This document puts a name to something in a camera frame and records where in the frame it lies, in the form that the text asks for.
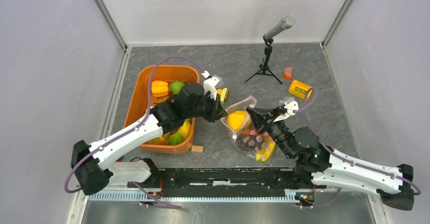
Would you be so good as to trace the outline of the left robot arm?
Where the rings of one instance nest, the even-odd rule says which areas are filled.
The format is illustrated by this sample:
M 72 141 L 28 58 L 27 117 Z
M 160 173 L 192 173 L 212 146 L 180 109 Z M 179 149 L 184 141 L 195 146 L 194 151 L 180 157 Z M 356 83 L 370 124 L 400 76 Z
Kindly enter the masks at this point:
M 218 83 L 209 78 L 203 84 L 189 83 L 163 102 L 148 109 L 144 116 L 117 133 L 87 144 L 76 142 L 71 155 L 71 172 L 64 189 L 68 193 L 68 182 L 75 176 L 79 188 L 86 196 L 100 192 L 110 183 L 142 182 L 154 187 L 159 182 L 159 173 L 141 160 L 136 170 L 125 174 L 115 162 L 140 144 L 179 129 L 186 119 L 203 118 L 215 122 L 227 115 L 217 94 Z

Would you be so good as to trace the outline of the black microphone tripod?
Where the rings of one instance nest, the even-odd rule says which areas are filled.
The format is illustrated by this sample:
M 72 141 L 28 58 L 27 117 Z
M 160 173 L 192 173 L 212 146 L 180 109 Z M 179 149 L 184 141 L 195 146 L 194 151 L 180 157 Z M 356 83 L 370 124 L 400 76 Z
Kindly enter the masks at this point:
M 245 82 L 248 82 L 256 75 L 261 75 L 261 76 L 274 77 L 282 85 L 283 84 L 282 81 L 271 71 L 270 67 L 268 66 L 268 62 L 270 61 L 270 57 L 273 49 L 272 48 L 273 39 L 266 39 L 265 37 L 263 37 L 263 41 L 266 46 L 264 49 L 265 57 L 263 58 L 262 63 L 259 65 L 260 69 L 257 72 L 255 72 L 251 77 L 249 77 L 247 80 L 245 80 Z

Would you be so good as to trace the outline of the yellow banana bunch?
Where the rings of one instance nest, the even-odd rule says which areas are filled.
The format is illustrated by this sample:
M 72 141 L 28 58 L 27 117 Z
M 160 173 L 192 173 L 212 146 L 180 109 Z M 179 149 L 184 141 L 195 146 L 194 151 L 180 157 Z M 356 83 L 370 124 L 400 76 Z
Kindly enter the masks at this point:
M 261 148 L 257 151 L 255 159 L 256 161 L 261 161 L 261 162 L 265 162 L 267 161 L 274 149 L 275 149 L 275 142 L 274 141 L 268 141 L 262 144 Z

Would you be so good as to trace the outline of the orange spiky fruit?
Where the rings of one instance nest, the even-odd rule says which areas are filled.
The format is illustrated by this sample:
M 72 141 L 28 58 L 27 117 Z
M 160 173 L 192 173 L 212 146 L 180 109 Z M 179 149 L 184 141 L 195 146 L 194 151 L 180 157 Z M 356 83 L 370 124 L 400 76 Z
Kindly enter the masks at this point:
M 159 136 L 157 138 L 151 139 L 149 141 L 146 142 L 146 144 L 150 144 L 150 145 L 168 145 L 168 140 L 169 140 L 170 134 L 164 134 L 162 136 Z

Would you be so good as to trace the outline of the grey microphone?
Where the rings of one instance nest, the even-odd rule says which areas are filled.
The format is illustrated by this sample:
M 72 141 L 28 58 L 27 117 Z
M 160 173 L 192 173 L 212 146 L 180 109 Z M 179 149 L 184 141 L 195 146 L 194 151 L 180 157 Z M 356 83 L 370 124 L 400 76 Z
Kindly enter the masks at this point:
M 275 36 L 279 35 L 285 30 L 291 29 L 295 25 L 295 17 L 293 15 L 286 15 L 281 18 L 281 20 L 268 32 L 263 35 L 264 40 L 273 39 Z

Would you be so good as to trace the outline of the multicolour toy brick stack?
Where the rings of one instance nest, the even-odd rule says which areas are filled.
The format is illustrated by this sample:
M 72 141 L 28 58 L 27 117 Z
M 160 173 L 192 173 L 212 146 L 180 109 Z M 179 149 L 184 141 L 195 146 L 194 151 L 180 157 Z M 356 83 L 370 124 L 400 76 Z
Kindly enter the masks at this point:
M 217 94 L 220 96 L 221 105 L 224 105 L 228 99 L 229 89 L 228 88 L 217 89 Z

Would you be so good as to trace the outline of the yellow pear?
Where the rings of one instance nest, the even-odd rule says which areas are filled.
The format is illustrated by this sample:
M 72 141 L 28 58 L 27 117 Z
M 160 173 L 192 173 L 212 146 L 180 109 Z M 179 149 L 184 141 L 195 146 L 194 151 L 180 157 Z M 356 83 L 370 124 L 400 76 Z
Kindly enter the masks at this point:
M 183 125 L 177 130 L 177 134 L 181 136 L 183 141 L 185 141 L 189 137 L 191 133 L 191 126 L 192 125 L 190 122 L 184 121 Z

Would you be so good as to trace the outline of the yellow toy brick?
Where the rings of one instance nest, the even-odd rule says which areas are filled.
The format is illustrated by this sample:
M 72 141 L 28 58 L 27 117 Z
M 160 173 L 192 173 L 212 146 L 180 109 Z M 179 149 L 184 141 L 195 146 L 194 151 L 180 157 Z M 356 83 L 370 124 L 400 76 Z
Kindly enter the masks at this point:
M 293 80 L 288 92 L 296 97 L 299 97 L 301 99 L 309 99 L 311 93 L 312 93 L 312 87 L 300 82 L 299 80 Z

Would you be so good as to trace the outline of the clear zip top bag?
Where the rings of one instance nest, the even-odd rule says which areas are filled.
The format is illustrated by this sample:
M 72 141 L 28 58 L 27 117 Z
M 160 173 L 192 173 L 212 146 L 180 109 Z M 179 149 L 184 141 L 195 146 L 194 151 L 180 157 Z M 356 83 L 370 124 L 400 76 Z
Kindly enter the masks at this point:
M 247 107 L 255 107 L 256 106 L 256 104 L 257 104 L 257 100 L 253 97 L 253 96 L 249 96 L 249 97 L 247 97 L 246 99 L 244 99 L 244 100 L 242 100 L 242 101 L 240 101 L 240 102 L 237 102 L 237 103 L 235 103 L 235 104 L 233 104 L 233 105 L 231 105 L 231 106 L 229 106 L 228 108 L 226 108 L 226 112 L 228 113 L 228 115 L 230 114 L 230 113 L 232 113 L 232 112 L 234 112 L 234 111 L 237 111 L 237 110 L 245 110 L 246 111 L 246 108 Z M 246 129 L 246 128 L 252 128 L 252 129 L 256 129 L 255 127 L 254 127 L 254 125 L 253 125 L 253 123 L 251 122 L 251 124 L 248 126 L 248 127 L 246 127 L 246 128 L 240 128 L 239 130 L 237 130 L 237 131 L 234 131 L 234 130 L 232 130 L 228 125 L 227 125 L 227 116 L 226 117 L 224 117 L 224 118 L 222 118 L 221 119 L 221 121 L 222 121 L 222 123 L 224 124 L 224 126 L 226 126 L 227 127 L 227 129 L 230 131 L 230 137 L 231 137 L 231 139 L 232 139 L 232 141 L 233 141 L 233 144 L 235 145 L 235 143 L 234 143 L 234 141 L 237 139 L 237 137 L 239 136 L 239 135 L 241 135 L 240 134 L 240 132 L 241 132 L 241 130 L 242 129 Z M 265 142 L 268 142 L 268 141 L 273 141 L 272 140 L 272 138 L 269 136 L 269 137 L 267 137 L 267 138 L 265 138 Z M 245 154 L 247 154 L 249 157 L 253 157 L 254 159 L 255 159 L 255 156 L 256 156 L 256 153 L 257 152 L 243 152 L 243 153 L 245 153 Z

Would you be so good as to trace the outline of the yellow bell pepper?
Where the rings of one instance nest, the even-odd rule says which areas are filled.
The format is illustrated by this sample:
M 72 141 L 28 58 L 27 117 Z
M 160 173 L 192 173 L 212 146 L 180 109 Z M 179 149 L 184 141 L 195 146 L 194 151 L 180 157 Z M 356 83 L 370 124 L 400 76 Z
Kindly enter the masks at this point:
M 237 110 L 227 116 L 227 125 L 234 131 L 248 127 L 251 122 L 252 121 L 245 110 Z

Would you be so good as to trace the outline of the orange plastic bin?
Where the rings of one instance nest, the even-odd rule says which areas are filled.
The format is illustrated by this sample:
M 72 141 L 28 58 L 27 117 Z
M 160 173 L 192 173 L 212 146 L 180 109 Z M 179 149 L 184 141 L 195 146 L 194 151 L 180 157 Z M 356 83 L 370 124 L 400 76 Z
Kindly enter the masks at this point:
M 158 102 L 163 102 L 168 98 L 168 96 L 156 98 L 152 96 L 151 92 L 148 91 L 148 87 L 151 85 L 152 81 L 161 80 L 166 82 L 173 81 L 183 81 L 186 84 L 190 82 L 200 83 L 199 72 L 186 65 L 160 65 L 156 68 L 153 77 L 150 79 L 150 74 L 153 70 L 153 66 L 150 65 L 143 69 L 137 77 L 135 88 L 130 101 L 129 109 L 125 119 L 124 127 L 129 126 L 138 119 L 144 116 L 147 105 L 148 98 L 151 99 L 151 105 L 154 106 Z M 140 149 L 156 154 L 171 154 L 171 155 L 181 155 L 188 152 L 194 143 L 194 129 L 196 125 L 196 120 L 193 119 L 191 122 L 191 133 L 189 137 L 179 145 L 150 145 L 146 144 L 145 141 L 139 146 Z

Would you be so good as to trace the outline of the orange carrot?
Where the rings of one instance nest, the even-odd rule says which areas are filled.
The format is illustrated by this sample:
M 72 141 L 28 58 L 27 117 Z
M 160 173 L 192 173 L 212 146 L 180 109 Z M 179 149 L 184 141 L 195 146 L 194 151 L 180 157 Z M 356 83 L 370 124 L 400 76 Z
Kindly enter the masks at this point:
M 270 136 L 267 132 L 265 132 L 265 133 L 259 133 L 258 130 L 252 129 L 252 128 L 242 129 L 241 132 L 240 132 L 240 134 L 249 135 L 249 136 L 252 136 L 252 137 L 254 137 L 254 136 L 255 137 L 256 136 L 261 136 L 263 138 L 267 138 L 267 137 Z

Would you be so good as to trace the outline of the wooden block near bin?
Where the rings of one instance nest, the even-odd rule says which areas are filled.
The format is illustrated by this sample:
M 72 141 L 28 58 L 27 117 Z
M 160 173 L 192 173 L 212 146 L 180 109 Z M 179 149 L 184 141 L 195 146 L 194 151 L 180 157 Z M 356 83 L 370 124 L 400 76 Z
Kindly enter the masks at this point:
M 200 146 L 200 145 L 193 145 L 193 146 L 191 147 L 191 152 L 194 152 L 194 153 L 202 153 L 202 152 L 204 152 L 204 147 L 203 147 L 203 146 Z

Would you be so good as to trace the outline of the dark grape bunch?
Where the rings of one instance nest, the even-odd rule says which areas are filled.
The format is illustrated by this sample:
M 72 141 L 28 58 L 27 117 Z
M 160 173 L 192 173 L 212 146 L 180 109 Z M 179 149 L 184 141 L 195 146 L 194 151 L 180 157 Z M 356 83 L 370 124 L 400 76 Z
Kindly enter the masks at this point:
M 242 152 L 258 152 L 265 143 L 265 138 L 262 136 L 239 135 L 234 141 L 235 145 Z

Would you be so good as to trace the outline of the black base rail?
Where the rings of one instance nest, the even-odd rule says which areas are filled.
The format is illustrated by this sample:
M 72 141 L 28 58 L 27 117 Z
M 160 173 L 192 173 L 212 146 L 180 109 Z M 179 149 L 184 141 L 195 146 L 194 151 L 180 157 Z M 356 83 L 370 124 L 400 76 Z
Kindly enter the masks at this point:
M 323 190 L 325 184 L 312 183 L 309 173 L 298 175 L 293 168 L 230 167 L 230 168 L 157 168 L 148 158 L 148 179 L 128 188 L 142 188 L 161 201 L 299 202 L 298 190 Z

